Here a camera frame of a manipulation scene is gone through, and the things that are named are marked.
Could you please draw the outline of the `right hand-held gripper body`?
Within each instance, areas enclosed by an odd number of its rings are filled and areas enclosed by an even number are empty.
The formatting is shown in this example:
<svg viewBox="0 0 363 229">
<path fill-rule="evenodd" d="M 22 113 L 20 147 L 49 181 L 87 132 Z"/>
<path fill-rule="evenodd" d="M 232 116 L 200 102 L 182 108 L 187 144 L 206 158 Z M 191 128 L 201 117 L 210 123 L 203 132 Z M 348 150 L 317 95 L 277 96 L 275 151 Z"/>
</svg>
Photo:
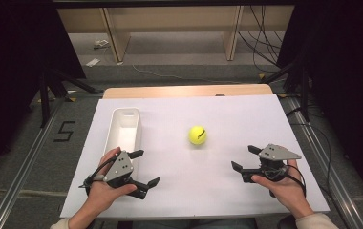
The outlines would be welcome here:
<svg viewBox="0 0 363 229">
<path fill-rule="evenodd" d="M 288 174 L 288 166 L 284 161 L 302 158 L 285 147 L 275 144 L 268 144 L 261 150 L 262 152 L 256 155 L 260 159 L 260 167 L 258 169 L 243 169 L 241 172 L 244 182 L 253 183 L 251 179 L 253 175 L 265 177 L 274 182 L 280 181 Z"/>
</svg>

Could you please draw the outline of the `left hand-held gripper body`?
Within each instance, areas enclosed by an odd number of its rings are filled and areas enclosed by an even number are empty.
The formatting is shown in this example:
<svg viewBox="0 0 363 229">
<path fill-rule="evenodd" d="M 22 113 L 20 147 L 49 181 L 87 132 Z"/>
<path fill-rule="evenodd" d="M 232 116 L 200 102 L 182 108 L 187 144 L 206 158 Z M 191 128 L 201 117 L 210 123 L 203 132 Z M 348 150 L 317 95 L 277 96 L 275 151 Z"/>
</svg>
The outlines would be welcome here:
<svg viewBox="0 0 363 229">
<path fill-rule="evenodd" d="M 112 163 L 112 166 L 106 173 L 103 181 L 113 188 L 118 188 L 125 184 L 132 183 L 133 172 L 133 159 L 130 157 L 129 153 L 121 152 Z"/>
</svg>

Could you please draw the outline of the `white plastic bin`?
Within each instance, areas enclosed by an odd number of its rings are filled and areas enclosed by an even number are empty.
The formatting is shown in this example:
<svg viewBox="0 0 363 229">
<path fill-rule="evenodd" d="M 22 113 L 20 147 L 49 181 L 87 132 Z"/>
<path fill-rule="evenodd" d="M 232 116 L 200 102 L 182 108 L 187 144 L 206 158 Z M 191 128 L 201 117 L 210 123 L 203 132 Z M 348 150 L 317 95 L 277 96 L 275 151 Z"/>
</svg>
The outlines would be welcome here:
<svg viewBox="0 0 363 229">
<path fill-rule="evenodd" d="M 131 153 L 140 148 L 141 127 L 139 126 L 138 108 L 118 108 L 112 113 L 112 119 L 108 129 L 105 144 L 105 152 L 119 147 L 122 151 Z M 137 158 L 133 159 L 134 172 L 133 180 L 138 178 Z"/>
</svg>

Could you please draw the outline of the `yellow tennis ball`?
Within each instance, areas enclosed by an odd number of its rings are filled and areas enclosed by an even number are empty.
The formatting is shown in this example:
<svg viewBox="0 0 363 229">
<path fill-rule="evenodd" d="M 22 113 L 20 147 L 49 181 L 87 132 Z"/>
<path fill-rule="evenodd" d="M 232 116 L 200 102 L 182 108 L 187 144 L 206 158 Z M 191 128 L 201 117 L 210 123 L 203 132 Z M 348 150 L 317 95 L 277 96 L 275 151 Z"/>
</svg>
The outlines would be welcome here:
<svg viewBox="0 0 363 229">
<path fill-rule="evenodd" d="M 202 145 L 206 142 L 207 133 L 203 126 L 193 126 L 188 133 L 189 141 L 194 145 Z"/>
</svg>

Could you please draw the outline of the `person's left hand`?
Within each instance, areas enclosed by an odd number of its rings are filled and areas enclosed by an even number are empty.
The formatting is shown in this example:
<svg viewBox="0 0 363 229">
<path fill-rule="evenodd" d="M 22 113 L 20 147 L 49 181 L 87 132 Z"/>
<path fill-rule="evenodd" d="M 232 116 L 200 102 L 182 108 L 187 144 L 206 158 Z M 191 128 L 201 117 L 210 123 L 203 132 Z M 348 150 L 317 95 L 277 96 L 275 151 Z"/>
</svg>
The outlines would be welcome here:
<svg viewBox="0 0 363 229">
<path fill-rule="evenodd" d="M 119 147 L 116 147 L 113 150 L 110 150 L 106 153 L 100 160 L 99 166 L 101 166 L 104 162 L 106 162 L 111 157 L 119 154 L 121 152 Z M 98 175 L 106 175 L 108 170 L 111 168 L 112 165 L 104 165 L 98 172 Z M 104 208 L 104 211 L 107 210 L 113 202 L 124 195 L 127 195 L 137 187 L 133 184 L 126 184 L 119 188 L 112 188 L 106 182 L 103 181 L 94 181 L 89 196 L 87 197 L 86 202 L 91 202 L 92 204 L 96 204 L 97 206 L 101 206 Z"/>
</svg>

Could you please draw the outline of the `person's right hand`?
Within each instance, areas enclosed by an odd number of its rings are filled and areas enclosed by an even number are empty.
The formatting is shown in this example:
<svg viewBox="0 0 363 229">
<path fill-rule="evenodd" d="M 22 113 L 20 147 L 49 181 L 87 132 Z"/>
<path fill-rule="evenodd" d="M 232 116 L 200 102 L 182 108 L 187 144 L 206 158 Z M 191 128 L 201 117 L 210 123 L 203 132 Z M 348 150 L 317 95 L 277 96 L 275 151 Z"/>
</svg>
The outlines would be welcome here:
<svg viewBox="0 0 363 229">
<path fill-rule="evenodd" d="M 289 177 L 285 177 L 278 182 L 273 182 L 265 177 L 257 175 L 252 176 L 251 179 L 255 183 L 268 188 L 268 190 L 276 196 L 279 202 L 290 210 L 296 219 L 313 214 L 313 210 L 305 197 L 303 188 Z"/>
</svg>

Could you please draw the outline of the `white foam board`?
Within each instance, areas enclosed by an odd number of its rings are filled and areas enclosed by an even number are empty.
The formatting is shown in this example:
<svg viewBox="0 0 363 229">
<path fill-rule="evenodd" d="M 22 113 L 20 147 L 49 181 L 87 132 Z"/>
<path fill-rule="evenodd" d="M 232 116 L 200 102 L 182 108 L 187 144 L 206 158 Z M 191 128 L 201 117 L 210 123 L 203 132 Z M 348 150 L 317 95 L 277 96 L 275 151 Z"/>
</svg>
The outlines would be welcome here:
<svg viewBox="0 0 363 229">
<path fill-rule="evenodd" d="M 118 198 L 102 216 L 106 219 L 221 219 L 285 212 L 268 189 L 245 183 L 231 162 L 259 166 L 248 145 L 277 144 L 300 154 L 299 143 L 278 98 L 273 95 L 185 98 L 102 99 L 89 130 L 61 215 L 72 216 L 83 204 L 83 180 L 105 153 L 112 113 L 138 108 L 141 124 L 137 181 L 160 177 L 145 199 Z M 193 126 L 203 126 L 206 142 L 188 139 Z"/>
</svg>

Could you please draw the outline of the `black tripod stand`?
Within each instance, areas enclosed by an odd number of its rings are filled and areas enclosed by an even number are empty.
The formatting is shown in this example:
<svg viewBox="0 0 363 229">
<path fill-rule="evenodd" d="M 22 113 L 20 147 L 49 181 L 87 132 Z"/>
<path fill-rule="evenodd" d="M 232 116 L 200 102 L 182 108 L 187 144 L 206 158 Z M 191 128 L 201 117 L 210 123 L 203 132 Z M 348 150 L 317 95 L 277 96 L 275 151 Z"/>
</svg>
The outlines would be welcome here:
<svg viewBox="0 0 363 229">
<path fill-rule="evenodd" d="M 287 75 L 283 89 L 286 93 L 293 93 L 297 88 L 300 88 L 300 107 L 299 111 L 303 118 L 309 122 L 308 113 L 308 94 L 309 94 L 309 76 L 306 66 L 300 60 L 294 60 L 292 63 L 286 65 L 278 72 L 269 77 L 261 79 L 261 84 L 269 84 L 276 81 L 283 75 Z"/>
<path fill-rule="evenodd" d="M 91 94 L 102 93 L 102 90 L 96 89 L 76 78 L 71 77 L 70 75 L 60 70 L 57 69 L 44 70 L 38 78 L 39 94 L 40 94 L 41 108 L 42 108 L 42 122 L 41 122 L 42 128 L 44 128 L 47 125 L 51 116 L 49 92 L 52 92 L 53 95 L 57 98 L 65 98 L 68 94 L 68 91 L 63 85 L 63 81 L 67 81 Z"/>
</svg>

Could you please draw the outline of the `black curtain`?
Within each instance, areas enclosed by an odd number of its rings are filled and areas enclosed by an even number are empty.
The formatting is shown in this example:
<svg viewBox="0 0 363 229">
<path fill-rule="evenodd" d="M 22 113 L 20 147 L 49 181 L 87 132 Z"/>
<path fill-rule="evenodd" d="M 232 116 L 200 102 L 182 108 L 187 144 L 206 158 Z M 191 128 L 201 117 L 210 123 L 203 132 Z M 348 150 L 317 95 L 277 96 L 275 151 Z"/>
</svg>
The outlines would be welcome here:
<svg viewBox="0 0 363 229">
<path fill-rule="evenodd" d="M 306 59 L 312 90 L 363 180 L 363 0 L 299 0 L 279 65 L 294 59 L 316 26 Z"/>
<path fill-rule="evenodd" d="M 0 0 L 0 156 L 48 70 L 85 76 L 53 0 Z"/>
</svg>

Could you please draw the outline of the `small white packet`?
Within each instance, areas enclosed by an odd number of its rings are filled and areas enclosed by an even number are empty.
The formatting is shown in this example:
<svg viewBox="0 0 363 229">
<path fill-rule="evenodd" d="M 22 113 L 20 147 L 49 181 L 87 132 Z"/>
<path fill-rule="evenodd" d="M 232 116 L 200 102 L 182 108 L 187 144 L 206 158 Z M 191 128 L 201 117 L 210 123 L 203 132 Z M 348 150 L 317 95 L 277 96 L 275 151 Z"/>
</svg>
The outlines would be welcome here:
<svg viewBox="0 0 363 229">
<path fill-rule="evenodd" d="M 110 47 L 110 43 L 106 40 L 97 40 L 94 44 L 94 49 L 95 50 L 99 50 L 99 49 L 104 49 L 104 48 L 109 48 Z"/>
</svg>

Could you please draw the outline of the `light wooden desk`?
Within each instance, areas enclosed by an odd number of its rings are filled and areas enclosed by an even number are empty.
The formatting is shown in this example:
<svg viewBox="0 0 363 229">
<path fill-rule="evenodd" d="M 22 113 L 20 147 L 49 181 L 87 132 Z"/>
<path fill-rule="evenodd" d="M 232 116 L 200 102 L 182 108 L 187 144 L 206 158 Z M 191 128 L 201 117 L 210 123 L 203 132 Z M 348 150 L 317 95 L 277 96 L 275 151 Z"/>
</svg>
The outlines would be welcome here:
<svg viewBox="0 0 363 229">
<path fill-rule="evenodd" d="M 124 58 L 133 32 L 218 31 L 225 57 L 235 55 L 240 31 L 285 31 L 293 6 L 152 7 L 60 9 L 68 33 L 106 33 L 113 59 Z"/>
</svg>

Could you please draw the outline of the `metal floor rail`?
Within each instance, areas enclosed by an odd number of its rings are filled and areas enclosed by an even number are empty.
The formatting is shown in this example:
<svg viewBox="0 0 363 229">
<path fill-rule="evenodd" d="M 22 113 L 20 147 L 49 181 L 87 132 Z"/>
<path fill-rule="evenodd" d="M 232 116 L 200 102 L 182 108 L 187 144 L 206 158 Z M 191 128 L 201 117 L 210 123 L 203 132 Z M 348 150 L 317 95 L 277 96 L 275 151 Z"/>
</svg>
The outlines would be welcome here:
<svg viewBox="0 0 363 229">
<path fill-rule="evenodd" d="M 40 127 L 36 128 L 37 132 L 33 138 L 28 137 L 28 141 L 32 144 L 31 148 L 25 153 L 25 157 L 20 163 L 20 167 L 15 173 L 14 178 L 11 180 L 9 188 L 1 197 L 0 229 L 3 229 L 64 102 L 65 100 L 63 98 L 58 98 L 53 103 L 52 110 L 47 113 L 47 120 L 42 120 Z"/>
<path fill-rule="evenodd" d="M 333 206 L 332 215 L 339 217 L 340 228 L 363 229 L 363 180 L 345 157 L 319 107 L 309 103 L 307 122 L 299 112 L 300 102 L 297 97 L 281 100 L 312 172 Z"/>
</svg>

